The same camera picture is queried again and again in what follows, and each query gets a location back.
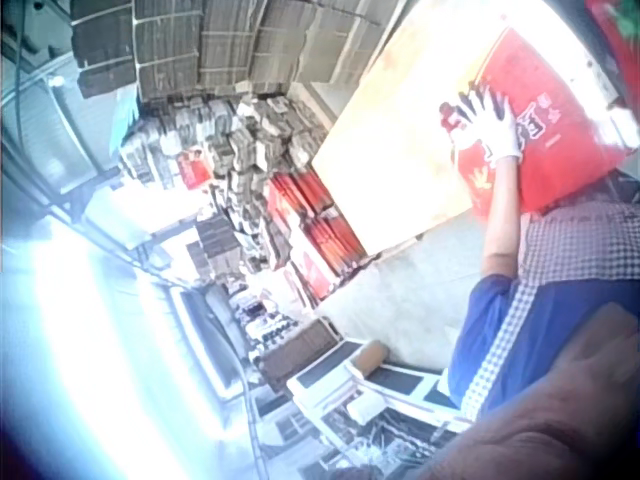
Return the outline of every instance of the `checkered apron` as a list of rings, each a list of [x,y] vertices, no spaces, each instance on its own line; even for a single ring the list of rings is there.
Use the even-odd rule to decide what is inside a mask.
[[[513,301],[462,400],[475,420],[541,285],[567,280],[640,280],[640,204],[586,202],[553,210],[526,231]]]

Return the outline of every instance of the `gloved hand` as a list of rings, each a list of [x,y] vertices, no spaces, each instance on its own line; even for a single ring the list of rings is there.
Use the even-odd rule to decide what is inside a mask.
[[[488,87],[473,88],[468,96],[460,95],[457,112],[468,122],[465,136],[480,139],[487,148],[485,161],[491,168],[504,157],[517,157],[522,162],[518,145],[516,117],[509,99],[493,95]]]

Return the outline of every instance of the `metal rod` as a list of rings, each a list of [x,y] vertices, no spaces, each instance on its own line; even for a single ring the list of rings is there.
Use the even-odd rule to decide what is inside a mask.
[[[80,155],[82,155],[82,157],[85,160],[87,160],[91,165],[93,165],[93,167],[96,169],[96,172],[104,173],[104,167],[100,165],[100,162],[98,162],[83,145],[83,142],[80,139],[80,136],[78,135],[78,130],[74,125],[73,120],[71,119],[71,116],[67,112],[67,108],[64,103],[64,100],[60,98],[60,95],[58,94],[55,88],[50,87],[48,84],[46,84],[46,82],[44,83],[46,85],[47,92],[49,93],[49,96],[51,97],[51,100],[53,101],[53,104],[56,107],[56,112],[58,112],[58,116],[60,117],[60,120],[64,125],[64,129],[69,134],[69,138],[71,138],[71,141],[74,143],[74,145],[80,152]]]
[[[81,24],[82,22],[86,22],[87,20],[92,20],[94,18],[102,17],[103,15],[109,15],[110,13],[117,12],[119,10],[124,10],[125,8],[132,8],[131,3],[127,3],[125,5],[118,5],[117,7],[107,8],[106,10],[101,10],[96,13],[92,13],[91,15],[87,15],[86,17],[77,18],[71,21],[71,26],[75,27],[76,25]]]
[[[18,34],[17,34],[17,38],[18,38],[18,47],[17,47],[17,53],[18,53],[18,58],[16,59],[16,77],[15,77],[15,83],[14,83],[14,88],[18,88],[19,85],[21,84],[20,82],[20,73],[22,71],[22,42],[24,41],[24,26],[25,26],[25,19],[27,17],[27,2],[23,2],[22,4],[22,8],[20,9],[20,22],[18,23]],[[15,111],[16,111],[16,129],[18,131],[18,145],[20,145],[20,149],[24,150],[24,139],[22,138],[22,118],[20,117],[20,90],[18,90],[18,93],[16,95],[16,101],[15,101]]]

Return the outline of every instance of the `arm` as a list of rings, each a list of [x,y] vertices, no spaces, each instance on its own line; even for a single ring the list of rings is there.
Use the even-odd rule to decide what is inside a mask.
[[[496,161],[493,199],[482,257],[483,276],[498,273],[515,278],[520,246],[520,196],[518,158]]]
[[[461,94],[460,100],[457,112],[467,121],[467,134],[482,140],[489,153],[485,161],[495,169],[482,273],[515,278],[520,246],[518,165],[522,160],[516,117],[509,100],[494,96],[486,87],[474,87],[468,96]]]

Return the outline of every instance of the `person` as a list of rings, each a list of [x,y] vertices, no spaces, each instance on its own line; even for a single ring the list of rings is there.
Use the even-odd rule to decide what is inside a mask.
[[[477,421],[407,480],[637,478],[640,186],[612,173],[532,218],[521,246],[508,99],[475,89],[460,108],[495,168],[483,277],[448,372]]]
[[[523,154],[509,101],[479,87],[457,108],[495,169],[482,278],[448,371],[452,401],[476,420],[546,375],[603,305],[640,317],[640,187],[614,172],[531,215],[521,242]]]

